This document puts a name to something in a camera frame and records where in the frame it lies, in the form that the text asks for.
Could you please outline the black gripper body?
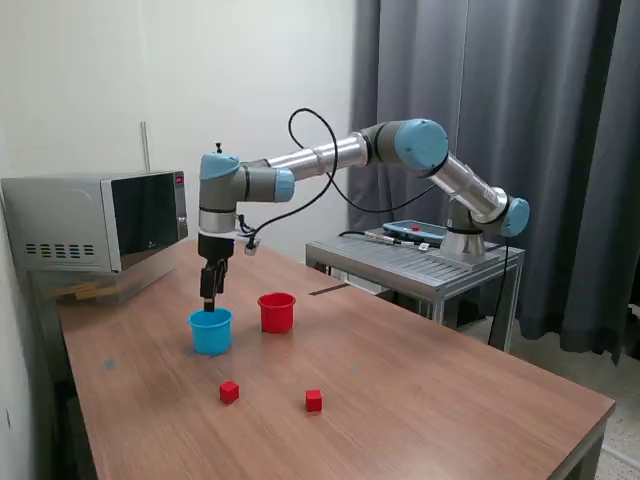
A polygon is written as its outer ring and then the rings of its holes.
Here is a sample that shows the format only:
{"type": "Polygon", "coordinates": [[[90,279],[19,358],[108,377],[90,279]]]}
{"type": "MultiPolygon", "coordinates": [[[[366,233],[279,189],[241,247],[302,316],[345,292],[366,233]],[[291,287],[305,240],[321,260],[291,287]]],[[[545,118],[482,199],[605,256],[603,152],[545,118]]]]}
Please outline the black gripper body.
{"type": "Polygon", "coordinates": [[[205,260],[207,270],[227,267],[228,260],[234,255],[235,240],[227,237],[216,237],[198,234],[198,255],[205,260]]]}

